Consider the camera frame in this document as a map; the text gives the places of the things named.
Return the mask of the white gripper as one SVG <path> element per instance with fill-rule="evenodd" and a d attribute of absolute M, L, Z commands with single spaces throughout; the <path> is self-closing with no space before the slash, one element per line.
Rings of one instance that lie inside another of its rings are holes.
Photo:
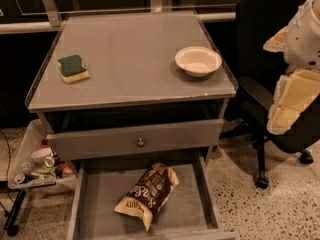
<path fill-rule="evenodd" d="M 320 94 L 320 0 L 306 0 L 286 27 L 265 42 L 268 52 L 283 52 L 288 64 L 301 68 L 277 82 L 267 130 L 282 135 Z"/>

